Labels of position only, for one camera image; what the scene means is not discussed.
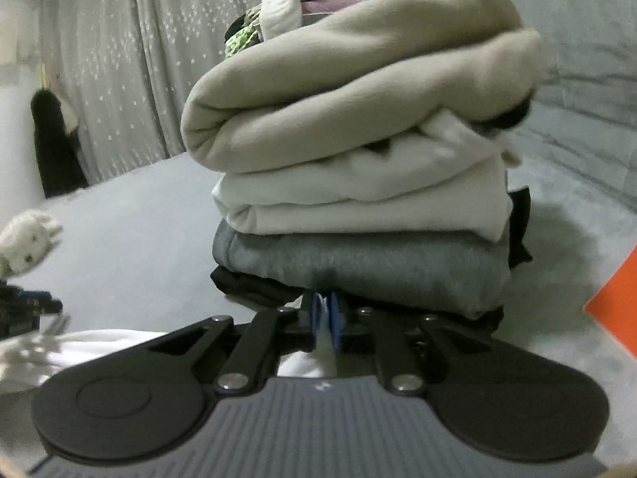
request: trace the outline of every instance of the curtain fold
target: curtain fold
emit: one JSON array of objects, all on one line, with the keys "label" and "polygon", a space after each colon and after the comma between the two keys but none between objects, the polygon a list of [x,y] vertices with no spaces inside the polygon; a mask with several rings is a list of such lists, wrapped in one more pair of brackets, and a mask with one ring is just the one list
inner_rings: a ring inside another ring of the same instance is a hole
[{"label": "curtain fold", "polygon": [[42,0],[52,91],[78,110],[91,184],[184,152],[194,83],[224,56],[224,33],[259,0]]}]

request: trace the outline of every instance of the folded gray garment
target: folded gray garment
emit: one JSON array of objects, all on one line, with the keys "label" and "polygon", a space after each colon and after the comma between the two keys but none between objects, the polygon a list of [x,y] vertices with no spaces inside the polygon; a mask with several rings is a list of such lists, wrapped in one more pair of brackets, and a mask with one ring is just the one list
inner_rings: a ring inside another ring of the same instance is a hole
[{"label": "folded gray garment", "polygon": [[225,221],[213,244],[230,271],[469,319],[499,306],[508,252],[470,232],[253,235]]}]

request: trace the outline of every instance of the silver bolt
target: silver bolt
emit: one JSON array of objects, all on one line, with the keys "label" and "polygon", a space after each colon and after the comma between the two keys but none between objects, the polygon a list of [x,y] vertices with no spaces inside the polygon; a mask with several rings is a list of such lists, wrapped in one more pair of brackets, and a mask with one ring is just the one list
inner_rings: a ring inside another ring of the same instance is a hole
[{"label": "silver bolt", "polygon": [[242,373],[224,373],[217,379],[217,384],[224,390],[240,390],[249,382],[248,376]]},{"label": "silver bolt", "polygon": [[412,373],[401,373],[392,378],[392,388],[399,392],[415,392],[423,384],[422,379]]}]

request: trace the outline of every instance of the black hanging garment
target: black hanging garment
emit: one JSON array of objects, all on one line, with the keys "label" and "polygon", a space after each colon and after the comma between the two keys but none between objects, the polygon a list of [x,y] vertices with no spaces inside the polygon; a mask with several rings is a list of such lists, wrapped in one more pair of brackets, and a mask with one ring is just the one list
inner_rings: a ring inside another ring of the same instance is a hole
[{"label": "black hanging garment", "polygon": [[35,124],[37,168],[46,198],[62,196],[88,186],[86,177],[66,137],[60,101],[48,90],[31,99]]}]

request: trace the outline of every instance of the wall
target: wall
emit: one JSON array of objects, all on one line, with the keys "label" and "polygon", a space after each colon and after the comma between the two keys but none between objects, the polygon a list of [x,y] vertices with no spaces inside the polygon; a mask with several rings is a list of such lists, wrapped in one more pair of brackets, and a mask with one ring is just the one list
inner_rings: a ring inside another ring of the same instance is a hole
[{"label": "wall", "polygon": [[36,207],[44,199],[33,145],[29,107],[39,86],[34,62],[36,18],[28,4],[0,0],[0,22],[16,20],[18,58],[29,65],[0,67],[0,228],[15,214]]}]

